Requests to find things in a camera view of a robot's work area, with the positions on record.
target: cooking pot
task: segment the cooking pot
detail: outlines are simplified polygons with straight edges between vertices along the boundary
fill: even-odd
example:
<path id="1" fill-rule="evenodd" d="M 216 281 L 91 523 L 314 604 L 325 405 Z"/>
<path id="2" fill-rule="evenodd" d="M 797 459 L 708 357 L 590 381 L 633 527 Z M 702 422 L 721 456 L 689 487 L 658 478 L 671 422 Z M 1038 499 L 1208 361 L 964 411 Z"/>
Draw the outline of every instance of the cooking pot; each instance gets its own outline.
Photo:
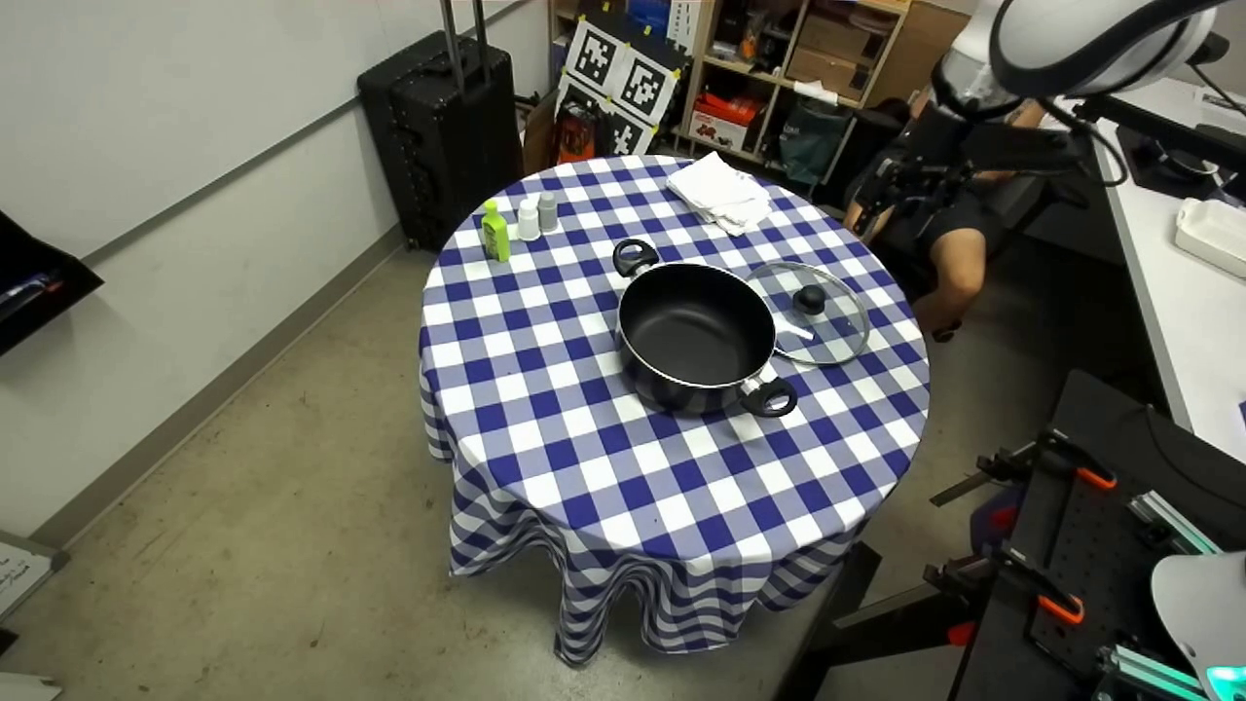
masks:
<path id="1" fill-rule="evenodd" d="M 675 413 L 793 411 L 787 379 L 760 379 L 773 351 L 773 316 L 747 281 L 691 263 L 662 265 L 654 244 L 633 237 L 614 244 L 612 265 L 632 277 L 614 330 L 640 399 Z"/>

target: concrete floor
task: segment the concrete floor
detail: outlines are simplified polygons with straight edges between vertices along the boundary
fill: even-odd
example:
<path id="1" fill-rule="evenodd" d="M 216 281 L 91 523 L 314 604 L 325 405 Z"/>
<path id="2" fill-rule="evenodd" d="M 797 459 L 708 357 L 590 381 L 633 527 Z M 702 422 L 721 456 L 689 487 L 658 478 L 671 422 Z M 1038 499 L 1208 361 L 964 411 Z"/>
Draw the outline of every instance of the concrete floor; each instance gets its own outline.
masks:
<path id="1" fill-rule="evenodd" d="M 964 548 L 972 499 L 925 499 L 972 456 L 1032 438 L 1059 395 L 1069 316 L 1038 272 L 1052 252 L 1007 263 L 972 322 L 929 351 L 913 473 L 868 529 L 884 555 L 874 597 Z M 20 644 L 0 669 L 46 675 L 66 701 L 772 697 L 817 599 L 756 614 L 708 657 L 647 653 L 624 613 L 601 657 L 569 669 L 550 651 L 556 581 L 540 559 L 446 578 L 446 473 L 425 456 L 414 386 L 425 272 L 425 252 L 385 259 L 83 535 L 9 621 Z"/>

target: round table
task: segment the round table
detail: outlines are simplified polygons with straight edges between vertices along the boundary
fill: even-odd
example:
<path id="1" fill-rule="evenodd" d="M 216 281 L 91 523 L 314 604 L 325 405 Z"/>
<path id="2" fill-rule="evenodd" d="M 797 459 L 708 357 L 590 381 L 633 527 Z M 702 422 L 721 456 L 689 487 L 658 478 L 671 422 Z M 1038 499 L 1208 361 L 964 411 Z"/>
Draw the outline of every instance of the round table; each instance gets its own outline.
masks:
<path id="1" fill-rule="evenodd" d="M 586 160 L 498 195 L 556 200 L 556 231 L 489 263 L 470 216 L 425 287 L 419 399 L 436 459 L 454 473 L 451 573 L 520 546 L 560 564 L 556 653 L 586 662 L 624 584 L 647 599 L 658 651 L 723 647 L 756 604 L 778 613 L 832 578 L 859 523 L 895 492 L 925 424 L 925 347 L 886 269 L 782 186 L 747 237 L 702 221 L 664 179 L 686 160 Z M 675 418 L 641 405 L 614 351 L 624 277 L 612 248 L 647 237 L 662 263 L 730 272 L 803 263 L 868 308 L 868 344 L 790 379 L 787 418 Z"/>

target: checkerboard sign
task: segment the checkerboard sign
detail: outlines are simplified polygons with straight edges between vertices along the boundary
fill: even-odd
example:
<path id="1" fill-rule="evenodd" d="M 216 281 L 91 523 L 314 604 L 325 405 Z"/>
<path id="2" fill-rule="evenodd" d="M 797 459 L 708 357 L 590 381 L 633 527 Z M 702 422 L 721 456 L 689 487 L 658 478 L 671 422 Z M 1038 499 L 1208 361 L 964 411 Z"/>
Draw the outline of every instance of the checkerboard sign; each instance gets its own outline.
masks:
<path id="1" fill-rule="evenodd" d="M 556 83 L 556 111 L 569 95 L 586 95 L 612 116 L 612 155 L 641 155 L 671 111 L 681 72 L 662 65 L 641 47 L 595 28 L 575 24 L 569 63 Z"/>
<path id="2" fill-rule="evenodd" d="M 556 111 L 563 111 L 569 103 L 582 105 L 586 113 L 607 116 L 607 134 L 604 134 L 604 146 L 601 146 L 604 155 L 641 155 L 641 153 L 649 153 L 658 129 L 649 129 L 647 122 L 640 122 L 632 113 L 624 113 L 604 95 L 590 95 L 590 85 L 582 85 L 573 76 L 563 76 L 556 83 Z"/>
<path id="3" fill-rule="evenodd" d="M 575 52 L 575 76 L 595 83 L 601 91 L 607 85 L 607 76 L 614 65 L 614 47 L 612 38 L 582 33 L 582 44 Z"/>
<path id="4" fill-rule="evenodd" d="M 708 234 L 664 186 L 686 160 L 582 160 L 498 195 L 556 200 L 556 234 L 489 263 L 466 218 L 425 287 L 419 401 L 451 462 L 451 573 L 546 548 L 560 564 L 556 653 L 586 662 L 614 590 L 641 592 L 641 634 L 671 653 L 715 651 L 756 609 L 832 578 L 859 523 L 895 492 L 925 424 L 925 347 L 886 269 L 817 208 L 768 186 L 743 243 Z M 851 361 L 773 365 L 787 418 L 675 418 L 624 379 L 612 248 L 662 263 L 817 265 L 868 303 Z"/>

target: white wall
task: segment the white wall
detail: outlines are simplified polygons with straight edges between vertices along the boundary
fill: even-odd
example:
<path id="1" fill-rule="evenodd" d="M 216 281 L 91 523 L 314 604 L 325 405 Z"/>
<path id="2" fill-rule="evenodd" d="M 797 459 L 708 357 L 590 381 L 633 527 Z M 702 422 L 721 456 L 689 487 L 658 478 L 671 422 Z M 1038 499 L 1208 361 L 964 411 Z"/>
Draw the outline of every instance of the white wall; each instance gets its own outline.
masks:
<path id="1" fill-rule="evenodd" d="M 493 33 L 519 91 L 546 85 L 540 37 L 540 0 Z M 0 357 L 0 529 L 35 535 L 388 225 L 348 111 L 103 259 L 91 299 Z"/>
<path id="2" fill-rule="evenodd" d="M 429 0 L 5 0 L 0 204 L 96 252 L 342 111 L 363 72 L 436 28 Z"/>

